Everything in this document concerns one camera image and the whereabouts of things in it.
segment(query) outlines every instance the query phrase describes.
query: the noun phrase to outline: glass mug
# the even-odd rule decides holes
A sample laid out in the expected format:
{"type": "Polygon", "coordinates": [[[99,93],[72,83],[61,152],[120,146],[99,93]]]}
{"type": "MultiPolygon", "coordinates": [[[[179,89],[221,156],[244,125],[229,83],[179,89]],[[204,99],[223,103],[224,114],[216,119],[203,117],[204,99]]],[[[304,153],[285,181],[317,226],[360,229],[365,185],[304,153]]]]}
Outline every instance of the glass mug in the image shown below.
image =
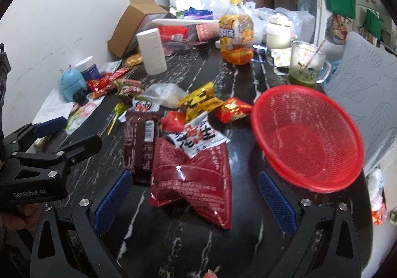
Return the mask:
{"type": "Polygon", "coordinates": [[[291,47],[289,83],[314,88],[316,84],[324,82],[331,72],[331,64],[325,59],[326,53],[321,50],[316,52],[316,46],[303,41],[293,41],[291,47]],[[319,78],[324,63],[326,70],[319,78]]]}

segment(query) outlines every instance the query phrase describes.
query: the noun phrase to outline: plastic bottle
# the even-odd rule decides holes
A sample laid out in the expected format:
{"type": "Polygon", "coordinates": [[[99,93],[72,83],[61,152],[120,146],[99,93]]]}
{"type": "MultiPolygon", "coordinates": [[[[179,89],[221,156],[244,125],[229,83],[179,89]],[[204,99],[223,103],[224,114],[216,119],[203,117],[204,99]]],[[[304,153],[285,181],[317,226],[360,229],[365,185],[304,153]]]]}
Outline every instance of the plastic bottle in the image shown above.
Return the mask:
{"type": "Polygon", "coordinates": [[[254,56],[254,24],[241,7],[241,0],[230,0],[230,7],[219,20],[221,55],[229,63],[244,65],[254,56]]]}

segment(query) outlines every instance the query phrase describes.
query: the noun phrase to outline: blue wet wipes package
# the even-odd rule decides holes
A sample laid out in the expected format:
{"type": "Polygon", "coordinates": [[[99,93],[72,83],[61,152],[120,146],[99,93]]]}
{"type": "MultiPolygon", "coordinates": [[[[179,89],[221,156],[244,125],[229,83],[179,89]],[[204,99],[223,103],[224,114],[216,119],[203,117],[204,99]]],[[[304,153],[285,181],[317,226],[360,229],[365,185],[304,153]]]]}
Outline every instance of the blue wet wipes package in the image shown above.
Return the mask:
{"type": "Polygon", "coordinates": [[[184,20],[214,20],[212,11],[208,10],[196,10],[190,7],[183,16],[184,20]]]}

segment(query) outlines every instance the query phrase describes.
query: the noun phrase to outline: red plastic basket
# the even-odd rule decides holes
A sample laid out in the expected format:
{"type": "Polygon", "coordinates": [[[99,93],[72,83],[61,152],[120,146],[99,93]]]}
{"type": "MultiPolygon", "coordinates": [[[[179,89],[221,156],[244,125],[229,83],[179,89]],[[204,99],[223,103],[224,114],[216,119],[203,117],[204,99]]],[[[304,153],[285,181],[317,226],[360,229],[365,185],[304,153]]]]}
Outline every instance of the red plastic basket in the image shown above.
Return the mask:
{"type": "Polygon", "coordinates": [[[273,169],[296,186],[335,192],[361,172],[359,130],[336,102],[318,91],[284,85],[264,92],[254,104],[251,125],[273,169]]]}

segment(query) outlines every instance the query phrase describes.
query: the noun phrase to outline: white jar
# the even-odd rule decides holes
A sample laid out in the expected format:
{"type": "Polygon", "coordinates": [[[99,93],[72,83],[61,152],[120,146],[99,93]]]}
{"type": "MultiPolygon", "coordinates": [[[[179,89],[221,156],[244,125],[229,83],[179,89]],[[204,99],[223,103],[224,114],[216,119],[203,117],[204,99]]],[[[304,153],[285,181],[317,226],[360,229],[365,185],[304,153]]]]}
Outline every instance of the white jar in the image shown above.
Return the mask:
{"type": "Polygon", "coordinates": [[[269,49],[286,49],[291,47],[291,27],[288,17],[277,13],[269,17],[266,45],[269,49]]]}

